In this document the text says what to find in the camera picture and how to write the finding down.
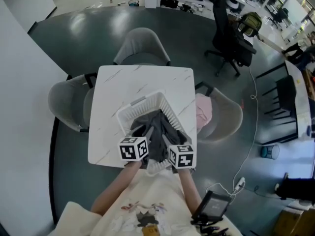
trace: pink cloth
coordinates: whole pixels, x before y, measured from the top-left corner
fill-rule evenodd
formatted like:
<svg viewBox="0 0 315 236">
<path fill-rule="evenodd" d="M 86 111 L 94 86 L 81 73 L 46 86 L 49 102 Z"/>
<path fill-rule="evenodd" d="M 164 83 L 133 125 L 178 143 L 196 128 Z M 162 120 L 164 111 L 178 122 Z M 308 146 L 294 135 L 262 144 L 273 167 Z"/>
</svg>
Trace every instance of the pink cloth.
<svg viewBox="0 0 315 236">
<path fill-rule="evenodd" d="M 207 125 L 212 118 L 211 98 L 200 93 L 196 94 L 196 118 L 197 129 Z"/>
</svg>

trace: green backpack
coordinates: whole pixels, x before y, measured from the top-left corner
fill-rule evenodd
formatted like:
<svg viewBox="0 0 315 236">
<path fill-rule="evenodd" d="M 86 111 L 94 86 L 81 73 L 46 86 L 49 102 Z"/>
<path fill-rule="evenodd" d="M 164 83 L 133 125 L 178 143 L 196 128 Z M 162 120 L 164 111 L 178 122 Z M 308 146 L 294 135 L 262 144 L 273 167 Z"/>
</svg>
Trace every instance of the green backpack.
<svg viewBox="0 0 315 236">
<path fill-rule="evenodd" d="M 256 12 L 249 12 L 241 17 L 238 28 L 248 37 L 254 37 L 261 28 L 261 17 Z"/>
</svg>

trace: power strip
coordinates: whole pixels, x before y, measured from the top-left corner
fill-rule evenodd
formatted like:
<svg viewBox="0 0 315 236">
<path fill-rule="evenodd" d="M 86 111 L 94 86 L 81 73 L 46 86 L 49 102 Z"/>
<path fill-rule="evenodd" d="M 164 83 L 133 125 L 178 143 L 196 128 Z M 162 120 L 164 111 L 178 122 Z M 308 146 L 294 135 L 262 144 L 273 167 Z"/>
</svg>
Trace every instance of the power strip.
<svg viewBox="0 0 315 236">
<path fill-rule="evenodd" d="M 243 187 L 245 184 L 245 178 L 241 177 L 241 179 L 237 182 L 236 186 L 234 187 L 234 192 L 238 191 L 240 187 Z"/>
</svg>

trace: cable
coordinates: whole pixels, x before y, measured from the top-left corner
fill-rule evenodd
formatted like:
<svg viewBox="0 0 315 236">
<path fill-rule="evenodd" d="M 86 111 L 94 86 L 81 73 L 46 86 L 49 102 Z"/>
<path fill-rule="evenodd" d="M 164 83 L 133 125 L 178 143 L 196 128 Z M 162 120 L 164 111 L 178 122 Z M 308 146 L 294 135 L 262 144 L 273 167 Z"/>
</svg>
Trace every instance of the cable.
<svg viewBox="0 0 315 236">
<path fill-rule="evenodd" d="M 233 195 L 234 195 L 234 192 L 233 192 L 232 194 L 229 193 L 228 190 L 225 189 L 225 188 L 222 186 L 222 184 L 220 184 L 220 183 L 214 183 L 214 184 L 210 185 L 210 186 L 206 189 L 206 193 L 209 191 L 209 188 L 211 188 L 212 186 L 215 186 L 215 185 L 217 185 L 217 184 L 218 184 L 219 186 L 221 186 L 221 188 L 222 188 L 223 190 L 225 190 L 228 195 L 230 195 L 230 196 L 233 196 Z"/>
<path fill-rule="evenodd" d="M 251 153 L 251 150 L 252 150 L 252 147 L 253 147 L 253 145 L 254 145 L 254 143 L 255 143 L 255 138 L 256 138 L 256 133 L 257 133 L 257 127 L 258 127 L 258 100 L 257 100 L 257 88 L 256 88 L 256 82 L 255 82 L 255 79 L 254 79 L 254 77 L 253 77 L 253 75 L 252 75 L 252 72 L 251 72 L 251 67 L 249 66 L 249 72 L 250 72 L 250 75 L 251 75 L 251 77 L 252 77 L 252 81 L 253 81 L 253 83 L 254 83 L 254 87 L 255 87 L 255 95 L 253 95 L 253 94 L 251 94 L 251 99 L 252 100 L 256 100 L 256 102 L 257 102 L 257 118 L 256 118 L 256 127 L 255 127 L 255 132 L 254 132 L 254 138 L 253 138 L 253 140 L 252 140 L 252 145 L 251 145 L 251 147 L 250 147 L 250 149 L 249 149 L 249 151 L 248 151 L 248 153 L 247 153 L 247 156 L 246 156 L 246 158 L 244 159 L 244 161 L 242 162 L 242 164 L 241 164 L 241 166 L 240 166 L 240 168 L 238 169 L 238 171 L 236 172 L 236 174 L 234 175 L 234 177 L 233 177 L 233 190 L 234 190 L 234 188 L 235 188 L 235 186 L 234 186 L 234 181 L 235 181 L 235 178 L 236 178 L 236 176 L 239 174 L 239 172 L 241 171 L 241 169 L 242 169 L 242 167 L 243 167 L 243 165 L 244 165 L 244 163 L 246 162 L 246 160 L 249 158 L 249 156 L 250 156 L 250 153 Z M 234 202 L 234 200 L 235 200 L 235 198 L 236 198 L 236 195 L 237 194 L 239 194 L 243 189 L 246 189 L 245 188 L 245 184 L 246 184 L 246 182 L 244 182 L 244 185 L 241 187 L 241 190 L 240 191 L 238 191 L 238 192 L 235 192 L 235 191 L 233 191 L 232 193 L 229 193 L 228 192 L 228 190 L 227 189 L 225 189 L 223 186 L 222 186 L 222 184 L 220 184 L 220 183 L 214 183 L 214 184 L 212 184 L 212 185 L 210 185 L 207 189 L 206 189 L 206 193 L 208 192 L 208 190 L 209 190 L 209 188 L 211 188 L 212 186 L 215 186 L 215 185 L 219 185 L 219 186 L 221 186 L 221 188 L 223 189 L 223 190 L 225 190 L 226 192 L 227 192 L 227 194 L 229 194 L 230 195 L 230 197 L 231 196 L 234 196 L 234 199 L 232 200 L 232 202 L 230 203 L 230 204 L 232 204 L 233 202 Z"/>
<path fill-rule="evenodd" d="M 255 82 L 255 79 L 254 79 L 254 77 L 253 77 L 253 75 L 252 75 L 252 72 L 251 72 L 251 67 L 249 66 L 249 71 L 250 71 L 250 75 L 251 75 L 251 77 L 252 77 L 252 81 L 254 82 L 254 86 L 255 86 L 255 95 L 253 95 L 253 94 L 251 94 L 251 99 L 252 100 L 256 100 L 256 102 L 257 102 L 257 118 L 256 118 L 256 127 L 255 127 L 255 132 L 254 132 L 254 138 L 252 139 L 252 145 L 251 145 L 251 147 L 250 147 L 250 150 L 248 151 L 248 153 L 247 153 L 247 156 L 246 156 L 246 158 L 245 158 L 245 160 L 243 161 L 243 163 L 241 164 L 241 166 L 240 166 L 240 168 L 238 169 L 238 171 L 236 172 L 236 174 L 234 175 L 234 178 L 233 178 L 233 188 L 234 188 L 234 181 L 235 181 L 235 178 L 236 178 L 236 176 L 239 174 L 239 172 L 241 171 L 241 169 L 242 169 L 242 166 L 244 165 L 244 163 L 246 162 L 246 160 L 249 158 L 249 156 L 250 156 L 250 153 L 251 153 L 251 150 L 252 150 L 252 147 L 253 147 L 253 145 L 254 145 L 254 143 L 255 143 L 255 138 L 256 138 L 256 133 L 257 133 L 257 127 L 258 127 L 258 100 L 257 100 L 257 88 L 256 88 L 256 82 Z"/>
</svg>

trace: white laundry basket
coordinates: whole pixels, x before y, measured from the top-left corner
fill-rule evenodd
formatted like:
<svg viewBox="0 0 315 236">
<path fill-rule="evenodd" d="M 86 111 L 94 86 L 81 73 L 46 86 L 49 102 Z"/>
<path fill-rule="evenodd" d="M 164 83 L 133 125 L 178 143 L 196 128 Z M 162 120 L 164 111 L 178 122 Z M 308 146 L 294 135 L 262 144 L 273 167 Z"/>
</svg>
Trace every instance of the white laundry basket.
<svg viewBox="0 0 315 236">
<path fill-rule="evenodd" d="M 162 91 L 152 92 L 120 108 L 116 113 L 116 117 L 120 127 L 126 135 L 131 131 L 131 125 L 135 119 L 159 109 L 166 115 L 173 128 L 184 132 L 178 117 L 174 113 Z"/>
</svg>

